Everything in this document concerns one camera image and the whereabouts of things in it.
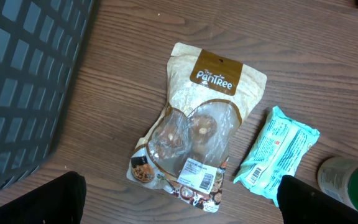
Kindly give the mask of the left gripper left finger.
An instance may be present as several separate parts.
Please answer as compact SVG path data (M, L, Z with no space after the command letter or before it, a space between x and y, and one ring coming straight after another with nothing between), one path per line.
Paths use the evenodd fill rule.
M1 206L0 223L80 223L85 200L85 178L70 171Z

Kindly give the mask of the teal packet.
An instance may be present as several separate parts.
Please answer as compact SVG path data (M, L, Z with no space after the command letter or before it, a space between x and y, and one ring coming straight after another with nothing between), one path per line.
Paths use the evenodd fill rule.
M302 157L318 141L317 129L287 117L275 106L233 182L278 205L278 187L284 175L294 176Z

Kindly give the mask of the green lidded jar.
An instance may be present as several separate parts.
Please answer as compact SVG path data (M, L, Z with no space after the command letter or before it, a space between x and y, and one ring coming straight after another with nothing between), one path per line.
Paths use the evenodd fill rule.
M318 169L322 192L358 211L358 160L332 157Z

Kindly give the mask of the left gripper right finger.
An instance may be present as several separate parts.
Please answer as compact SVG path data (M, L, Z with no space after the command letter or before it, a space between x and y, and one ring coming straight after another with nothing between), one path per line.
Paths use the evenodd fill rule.
M284 175L278 187L284 224L358 224L358 211L297 178Z

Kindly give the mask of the brown Pantree snack pouch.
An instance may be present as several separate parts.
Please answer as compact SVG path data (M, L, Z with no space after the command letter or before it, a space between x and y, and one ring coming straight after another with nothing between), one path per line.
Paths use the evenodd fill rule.
M127 178L217 212L229 140L262 99L266 82L248 65L176 43L167 63L167 102L138 140Z

